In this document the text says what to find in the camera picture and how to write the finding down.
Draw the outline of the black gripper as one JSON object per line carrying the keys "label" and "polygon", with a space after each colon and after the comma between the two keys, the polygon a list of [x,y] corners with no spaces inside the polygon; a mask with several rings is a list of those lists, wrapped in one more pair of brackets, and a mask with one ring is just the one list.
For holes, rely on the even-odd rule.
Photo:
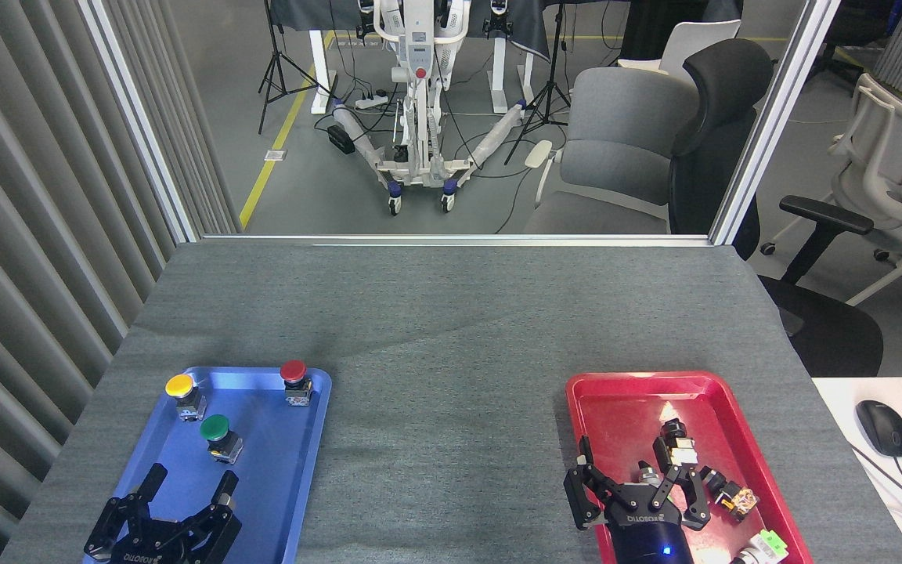
{"label": "black gripper", "polygon": [[[669,500],[680,486],[687,502],[681,512]],[[617,563],[692,563],[690,546],[681,525],[702,530],[711,520],[705,486],[694,468],[667,465],[661,486],[622,484],[599,471],[592,460],[589,436],[581,436],[577,465],[563,479],[574,525],[587,530],[604,524],[611,535]]]}
{"label": "black gripper", "polygon": [[150,520],[148,504],[168,471],[151,465],[146,478],[124,497],[105,503],[85,544],[85,554],[104,563],[215,563],[226,559],[241,529],[232,495],[234,471],[223,472],[211,503],[186,521]]}

